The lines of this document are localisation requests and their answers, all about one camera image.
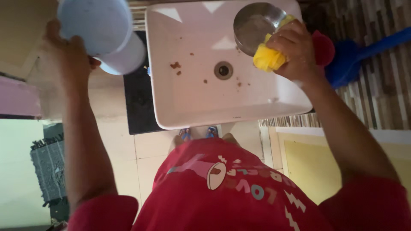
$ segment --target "stainless steel bowl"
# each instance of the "stainless steel bowl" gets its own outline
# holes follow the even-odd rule
[[[243,7],[234,19],[234,35],[238,48],[254,56],[266,34],[272,34],[287,16],[282,9],[267,3],[256,2]]]

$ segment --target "sink drain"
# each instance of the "sink drain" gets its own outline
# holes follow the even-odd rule
[[[227,80],[233,76],[233,66],[226,61],[221,61],[214,67],[214,74],[221,80]]]

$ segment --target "sink basin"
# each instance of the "sink basin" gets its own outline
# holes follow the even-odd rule
[[[152,5],[146,30],[157,123],[164,129],[274,118],[308,112],[312,105],[293,82],[258,70],[238,50],[233,21],[258,0]],[[301,20],[294,0],[266,1]],[[232,76],[222,80],[227,68]]]

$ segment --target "hand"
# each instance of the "hand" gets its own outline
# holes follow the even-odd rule
[[[313,78],[322,78],[316,65],[311,35],[297,19],[282,26],[271,36],[266,46],[287,57],[287,62],[274,71],[276,74],[291,81],[301,81],[302,84]]]
[[[57,19],[47,23],[40,59],[48,65],[49,74],[57,78],[64,97],[87,95],[89,75],[101,62],[87,55],[81,37],[73,36],[67,41],[60,37],[59,31]]]

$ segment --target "blue brush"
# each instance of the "blue brush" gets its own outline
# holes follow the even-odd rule
[[[327,79],[333,88],[346,86],[350,81],[357,79],[361,60],[410,40],[411,27],[408,27],[363,48],[359,48],[352,40],[337,42],[335,57],[325,68]]]

